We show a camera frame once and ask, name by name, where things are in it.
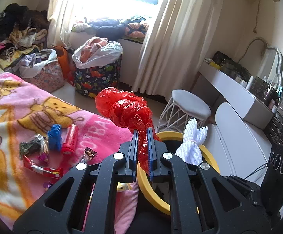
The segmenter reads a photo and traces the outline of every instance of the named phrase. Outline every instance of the black speaker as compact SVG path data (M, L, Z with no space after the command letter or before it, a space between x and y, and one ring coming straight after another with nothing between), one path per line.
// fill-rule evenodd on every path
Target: black speaker
M283 205L283 146L271 146L267 167L260 186L261 199L267 215L274 216Z

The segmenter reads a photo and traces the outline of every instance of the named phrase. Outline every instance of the winnie the pooh blanket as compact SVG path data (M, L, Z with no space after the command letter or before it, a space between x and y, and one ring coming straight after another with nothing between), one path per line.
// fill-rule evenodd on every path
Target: winnie the pooh blanket
M68 104L13 74L0 75L0 217L10 228L44 193L43 183L50 181L23 166L19 144L35 134L46 136L53 124L61 125L65 138L65 128L73 123L79 127L75 156L51 152L49 157L48 166L63 167L64 173L77 163L85 147L97 152L89 163L95 164L132 138L127 128ZM38 163L37 155L29 158Z

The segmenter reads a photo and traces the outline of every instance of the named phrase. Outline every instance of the orange bag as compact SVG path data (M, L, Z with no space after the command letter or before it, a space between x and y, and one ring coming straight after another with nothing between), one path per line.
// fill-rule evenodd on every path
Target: orange bag
M147 128L153 128L152 112L147 107L147 101L143 97L136 96L133 92L119 91L109 87L103 89L95 98L97 110L106 118L121 128L128 128L131 133L135 129L138 137L138 161L140 167L148 172L148 142ZM154 129L153 137L160 141Z
M70 72L68 53L62 46L55 46L54 49L56 50L58 61L63 71L63 78L66 79Z

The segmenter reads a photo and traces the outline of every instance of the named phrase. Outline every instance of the white rope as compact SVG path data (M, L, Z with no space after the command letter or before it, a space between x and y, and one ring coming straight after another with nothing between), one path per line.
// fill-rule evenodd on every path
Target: white rope
M184 162L198 165L203 162L199 145L204 143L208 127L197 129L196 119L190 119L186 125L182 144L176 151L176 155Z

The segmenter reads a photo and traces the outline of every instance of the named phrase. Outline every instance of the silver screw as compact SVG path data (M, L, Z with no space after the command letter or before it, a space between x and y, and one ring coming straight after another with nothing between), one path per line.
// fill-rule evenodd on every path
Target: silver screw
M117 152L113 154L113 158L117 160L122 159L123 157L124 157L124 154L122 152Z
M78 163L76 168L81 171L84 170L86 168L86 163Z
M210 165L208 163L202 163L200 164L201 169L208 170L210 168Z
M165 152L163 153L162 155L165 159L171 159L173 157L173 154L172 153L169 153L169 152Z

